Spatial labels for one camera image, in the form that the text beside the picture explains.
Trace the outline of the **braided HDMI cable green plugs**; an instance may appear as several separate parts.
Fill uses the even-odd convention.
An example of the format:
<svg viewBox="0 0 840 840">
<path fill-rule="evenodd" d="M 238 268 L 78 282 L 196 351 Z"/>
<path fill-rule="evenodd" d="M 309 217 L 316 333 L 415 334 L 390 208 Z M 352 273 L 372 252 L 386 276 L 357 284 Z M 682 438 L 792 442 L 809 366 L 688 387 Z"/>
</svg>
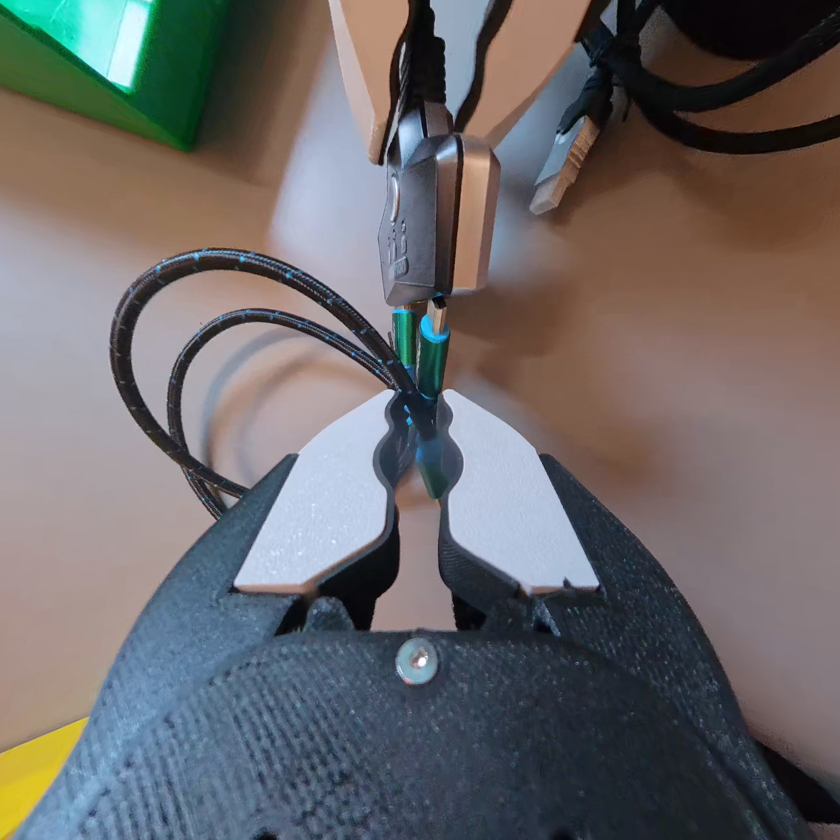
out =
<svg viewBox="0 0 840 840">
<path fill-rule="evenodd" d="M 240 324 L 265 322 L 307 335 L 328 343 L 350 357 L 382 382 L 389 384 L 385 363 L 363 360 L 362 350 L 336 332 L 319 324 L 293 316 L 285 311 L 269 309 L 241 309 L 225 313 L 203 326 L 185 345 L 175 359 L 167 388 L 166 415 L 170 437 L 178 450 L 189 455 L 182 423 L 182 393 L 186 374 L 200 349 L 219 334 Z M 444 389 L 450 331 L 446 323 L 445 300 L 437 297 L 427 306 L 420 318 L 409 307 L 392 310 L 393 351 L 406 372 L 412 376 L 421 396 L 434 406 Z M 419 438 L 415 448 L 416 462 L 428 495 L 441 499 L 448 480 L 443 468 L 443 456 L 438 444 Z"/>
<path fill-rule="evenodd" d="M 276 281 L 317 303 L 340 321 L 359 340 L 353 343 L 311 320 L 286 311 L 265 308 L 239 309 L 225 313 L 201 327 L 177 356 L 167 386 L 167 428 L 163 428 L 146 405 L 133 372 L 133 338 L 141 312 L 152 297 L 176 281 L 214 270 L 232 270 Z M 417 420 L 421 396 L 414 384 L 416 365 L 416 314 L 410 308 L 392 313 L 392 343 L 338 292 L 301 269 L 267 255 L 237 248 L 203 248 L 189 251 L 146 270 L 123 294 L 110 331 L 112 378 L 134 422 L 168 458 L 180 466 L 192 492 L 214 517 L 226 512 L 222 496 L 241 498 L 247 488 L 228 479 L 194 457 L 187 445 L 182 420 L 182 396 L 186 375 L 198 352 L 227 330 L 250 323 L 267 323 L 306 335 L 371 373 L 394 390 L 400 408 L 396 419 L 395 478 L 407 471 L 417 446 Z"/>
</svg>

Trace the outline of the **green plastic bin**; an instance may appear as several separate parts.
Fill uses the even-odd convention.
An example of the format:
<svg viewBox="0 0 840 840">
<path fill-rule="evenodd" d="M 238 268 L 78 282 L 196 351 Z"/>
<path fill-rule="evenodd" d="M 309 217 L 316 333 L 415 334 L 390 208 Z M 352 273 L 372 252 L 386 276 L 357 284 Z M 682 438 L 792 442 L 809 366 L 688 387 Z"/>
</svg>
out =
<svg viewBox="0 0 840 840">
<path fill-rule="evenodd" d="M 2 1 L 2 87 L 189 151 L 229 7 Z"/>
</svg>

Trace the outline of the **black mesh cushion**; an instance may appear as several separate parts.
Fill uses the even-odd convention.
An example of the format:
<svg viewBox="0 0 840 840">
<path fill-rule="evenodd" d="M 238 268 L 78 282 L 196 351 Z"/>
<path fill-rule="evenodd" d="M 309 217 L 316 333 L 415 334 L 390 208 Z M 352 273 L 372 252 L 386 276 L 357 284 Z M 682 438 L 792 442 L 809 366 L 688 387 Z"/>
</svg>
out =
<svg viewBox="0 0 840 840">
<path fill-rule="evenodd" d="M 679 32 L 714 56 L 761 60 L 820 24 L 838 1 L 664 1 Z"/>
</svg>

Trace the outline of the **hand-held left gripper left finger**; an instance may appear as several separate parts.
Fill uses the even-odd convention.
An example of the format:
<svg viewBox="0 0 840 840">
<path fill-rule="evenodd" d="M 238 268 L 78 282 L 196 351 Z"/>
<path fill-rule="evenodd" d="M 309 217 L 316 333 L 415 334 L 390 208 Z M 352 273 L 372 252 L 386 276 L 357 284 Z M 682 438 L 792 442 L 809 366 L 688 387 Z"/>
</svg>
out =
<svg viewBox="0 0 840 840">
<path fill-rule="evenodd" d="M 234 579 L 238 591 L 312 594 L 383 544 L 400 479 L 399 407 L 383 391 L 303 447 Z"/>
</svg>

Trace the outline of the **yellow plastic bin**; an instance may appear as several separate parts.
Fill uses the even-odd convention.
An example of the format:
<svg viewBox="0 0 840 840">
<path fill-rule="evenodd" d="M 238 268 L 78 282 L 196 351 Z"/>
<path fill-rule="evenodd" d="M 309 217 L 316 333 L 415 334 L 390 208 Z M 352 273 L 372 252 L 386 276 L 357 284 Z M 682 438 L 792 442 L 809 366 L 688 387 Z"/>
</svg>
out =
<svg viewBox="0 0 840 840">
<path fill-rule="evenodd" d="M 1 838 L 11 837 L 57 777 L 88 718 L 1 753 Z"/>
</svg>

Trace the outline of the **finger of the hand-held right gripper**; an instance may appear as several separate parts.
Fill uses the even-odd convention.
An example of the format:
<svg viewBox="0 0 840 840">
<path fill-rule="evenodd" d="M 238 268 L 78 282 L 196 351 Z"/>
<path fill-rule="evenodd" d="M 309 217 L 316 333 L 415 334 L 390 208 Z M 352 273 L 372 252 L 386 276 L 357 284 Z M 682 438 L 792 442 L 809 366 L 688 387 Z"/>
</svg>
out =
<svg viewBox="0 0 840 840">
<path fill-rule="evenodd" d="M 407 1 L 329 1 L 343 84 L 371 163 L 382 165 L 400 90 Z"/>
<path fill-rule="evenodd" d="M 590 1 L 489 2 L 456 132 L 496 147 L 571 53 Z"/>
</svg>

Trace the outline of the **silver HDMI switch hub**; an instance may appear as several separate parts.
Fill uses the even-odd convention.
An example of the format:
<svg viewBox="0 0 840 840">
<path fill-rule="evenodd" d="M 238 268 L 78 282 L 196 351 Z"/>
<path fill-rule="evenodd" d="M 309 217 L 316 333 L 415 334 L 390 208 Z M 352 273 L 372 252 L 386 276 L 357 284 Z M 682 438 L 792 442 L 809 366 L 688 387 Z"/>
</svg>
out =
<svg viewBox="0 0 840 840">
<path fill-rule="evenodd" d="M 486 285 L 500 172 L 486 141 L 453 131 L 443 103 L 423 101 L 402 115 L 387 152 L 377 239 L 388 306 Z"/>
</svg>

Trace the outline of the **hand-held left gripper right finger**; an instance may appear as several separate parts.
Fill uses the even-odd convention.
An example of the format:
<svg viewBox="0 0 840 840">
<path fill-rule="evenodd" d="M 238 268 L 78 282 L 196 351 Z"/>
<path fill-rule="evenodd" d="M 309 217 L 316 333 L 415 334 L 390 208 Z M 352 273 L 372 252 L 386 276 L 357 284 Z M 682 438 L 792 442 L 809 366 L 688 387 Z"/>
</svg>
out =
<svg viewBox="0 0 840 840">
<path fill-rule="evenodd" d="M 442 394 L 461 460 L 445 497 L 455 546 L 526 595 L 600 582 L 535 447 L 457 391 Z"/>
</svg>

